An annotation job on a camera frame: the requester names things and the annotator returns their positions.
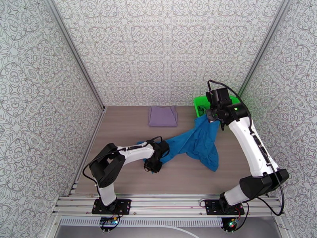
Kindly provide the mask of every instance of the folded purple cloth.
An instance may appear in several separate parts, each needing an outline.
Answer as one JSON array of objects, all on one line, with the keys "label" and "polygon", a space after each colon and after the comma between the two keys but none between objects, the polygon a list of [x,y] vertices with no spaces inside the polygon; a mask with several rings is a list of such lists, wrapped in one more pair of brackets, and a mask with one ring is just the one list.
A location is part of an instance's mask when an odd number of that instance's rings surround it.
[{"label": "folded purple cloth", "polygon": [[175,106],[172,107],[150,107],[149,126],[153,127],[176,127],[177,112]]}]

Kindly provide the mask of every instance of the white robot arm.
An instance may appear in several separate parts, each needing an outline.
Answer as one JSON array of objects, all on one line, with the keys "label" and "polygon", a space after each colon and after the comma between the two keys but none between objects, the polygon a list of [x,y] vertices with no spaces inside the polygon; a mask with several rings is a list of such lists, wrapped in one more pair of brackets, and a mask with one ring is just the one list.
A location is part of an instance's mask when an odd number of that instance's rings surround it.
[{"label": "white robot arm", "polygon": [[128,163],[139,159],[146,159],[144,169],[157,173],[162,167],[160,159],[169,153],[168,144],[160,137],[157,143],[153,138],[144,143],[117,147],[113,143],[106,145],[101,152],[91,161],[89,166],[97,184],[100,199],[105,207],[113,206],[116,203],[116,194],[113,183],[121,168]]},{"label": "white robot arm", "polygon": [[[225,88],[211,90],[209,82]],[[206,92],[210,109],[206,111],[209,122],[219,121],[222,130],[228,125],[237,138],[248,161],[251,176],[240,179],[239,184],[222,194],[219,203],[223,213],[234,209],[241,202],[266,194],[289,178],[286,169],[280,169],[264,147],[251,118],[248,108],[239,96],[226,85],[209,80]],[[239,98],[240,103],[232,104],[228,89]]]},{"label": "white robot arm", "polygon": [[[214,81],[208,81],[209,91],[206,93],[210,102],[210,109],[206,111],[208,120],[209,122],[219,121],[222,130],[225,125],[229,126],[241,145],[251,172],[251,176],[242,178],[237,186],[220,194],[220,211],[222,214],[228,214],[228,211],[239,207],[241,202],[252,200],[281,187],[289,175],[287,170],[280,169],[268,154],[255,130],[250,112],[242,100],[239,98],[240,103],[232,104],[228,93],[228,89],[234,92],[232,89],[222,83],[214,82],[226,88],[211,90],[209,82]],[[94,176],[100,199],[105,207],[112,207],[116,203],[113,182],[124,165],[146,159],[144,168],[154,173],[159,172],[162,167],[160,159],[169,152],[169,146],[162,137],[160,137],[160,143],[156,143],[154,141],[156,138],[129,147],[108,144],[87,165]]]}]

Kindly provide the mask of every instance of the white patterned wallpaper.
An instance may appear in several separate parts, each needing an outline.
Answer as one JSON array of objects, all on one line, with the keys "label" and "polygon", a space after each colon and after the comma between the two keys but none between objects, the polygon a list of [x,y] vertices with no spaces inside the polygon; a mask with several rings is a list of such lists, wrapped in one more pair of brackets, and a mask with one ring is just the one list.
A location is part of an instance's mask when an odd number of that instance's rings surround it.
[{"label": "white patterned wallpaper", "polygon": [[42,237],[101,108],[43,0],[0,0],[0,237]]},{"label": "white patterned wallpaper", "polygon": [[192,105],[236,91],[281,0],[55,0],[106,106]]},{"label": "white patterned wallpaper", "polygon": [[316,29],[317,0],[293,0],[243,93],[270,154],[290,174],[285,211],[301,238],[317,237]]}]

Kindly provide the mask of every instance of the metal bracket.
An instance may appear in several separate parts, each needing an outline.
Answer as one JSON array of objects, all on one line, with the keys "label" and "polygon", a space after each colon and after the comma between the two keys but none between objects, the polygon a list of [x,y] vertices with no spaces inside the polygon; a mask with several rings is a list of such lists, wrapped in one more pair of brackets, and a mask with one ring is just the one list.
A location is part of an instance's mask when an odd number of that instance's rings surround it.
[{"label": "metal bracket", "polygon": [[238,216],[239,212],[240,212],[240,215],[244,215],[244,209],[241,203],[230,208],[227,213],[224,213],[221,211],[219,200],[205,200],[205,208],[206,208],[207,215],[221,215],[222,217],[227,215]]},{"label": "metal bracket", "polygon": [[95,200],[92,214],[94,215],[128,215],[130,213],[131,200],[118,199],[113,210],[109,210],[107,206],[98,198]]}]

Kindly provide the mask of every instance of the green basket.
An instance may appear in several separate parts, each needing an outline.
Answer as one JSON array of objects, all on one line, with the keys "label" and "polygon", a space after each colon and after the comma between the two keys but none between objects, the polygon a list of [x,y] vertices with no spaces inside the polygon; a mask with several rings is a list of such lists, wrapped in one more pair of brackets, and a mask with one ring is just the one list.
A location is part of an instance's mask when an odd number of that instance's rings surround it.
[{"label": "green basket", "polygon": [[[232,104],[240,103],[239,99],[235,96],[230,96]],[[194,98],[194,106],[196,110],[197,117],[201,117],[206,113],[206,109],[210,108],[210,103],[206,96],[198,96]]]}]

